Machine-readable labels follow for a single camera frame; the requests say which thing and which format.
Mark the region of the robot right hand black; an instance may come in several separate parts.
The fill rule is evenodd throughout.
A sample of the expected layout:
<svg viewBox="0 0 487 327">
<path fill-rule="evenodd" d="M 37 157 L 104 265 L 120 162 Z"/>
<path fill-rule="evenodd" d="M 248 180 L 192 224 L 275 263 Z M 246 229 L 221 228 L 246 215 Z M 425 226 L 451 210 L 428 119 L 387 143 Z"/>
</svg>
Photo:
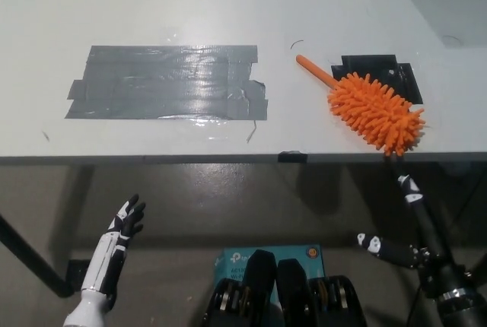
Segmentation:
<svg viewBox="0 0 487 327">
<path fill-rule="evenodd" d="M 403 162 L 395 157 L 385 160 L 403 194 L 403 204 L 412 213 L 418 234 L 417 245 L 399 245 L 383 237 L 357 235 L 357 243 L 376 258 L 419 273 L 423 291 L 432 299 L 450 299 L 466 294 L 473 283 L 463 266 L 454 260 L 445 232 Z"/>
</svg>

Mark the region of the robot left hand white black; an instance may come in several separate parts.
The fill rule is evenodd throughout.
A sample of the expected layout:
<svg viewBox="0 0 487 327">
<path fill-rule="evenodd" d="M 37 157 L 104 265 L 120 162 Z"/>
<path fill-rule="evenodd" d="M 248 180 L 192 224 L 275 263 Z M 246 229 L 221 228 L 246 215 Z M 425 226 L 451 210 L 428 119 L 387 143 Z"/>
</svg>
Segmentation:
<svg viewBox="0 0 487 327">
<path fill-rule="evenodd" d="M 131 240 L 142 228 L 145 203 L 134 194 L 118 210 L 100 237 L 81 290 L 96 291 L 113 299 Z"/>
</svg>

